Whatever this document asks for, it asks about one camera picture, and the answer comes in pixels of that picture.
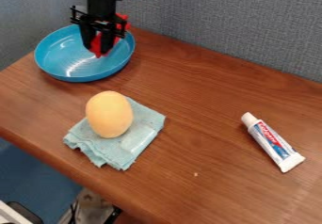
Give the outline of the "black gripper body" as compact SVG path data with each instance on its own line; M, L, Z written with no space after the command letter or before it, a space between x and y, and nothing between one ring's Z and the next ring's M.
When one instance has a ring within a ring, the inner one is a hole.
M71 22L79 26L81 20L97 31L105 29L103 22L116 21L116 2L119 0L87 0L87 6L71 6Z

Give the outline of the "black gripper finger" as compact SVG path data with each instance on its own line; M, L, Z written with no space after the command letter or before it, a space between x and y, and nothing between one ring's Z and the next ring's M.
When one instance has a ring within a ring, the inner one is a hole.
M79 23L80 36L83 40L83 45L87 49L92 48L92 40L96 37L96 30L92 28L91 24L84 20Z
M104 55L108 53L115 44L115 30L105 28L101 30L100 35L100 53Z

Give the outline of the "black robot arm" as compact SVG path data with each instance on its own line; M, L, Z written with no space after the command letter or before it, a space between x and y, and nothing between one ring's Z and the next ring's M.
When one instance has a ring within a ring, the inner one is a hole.
M122 0L87 0L87 8L71 6L71 23L79 26L83 46L96 55L107 56L130 28L128 16L116 13Z

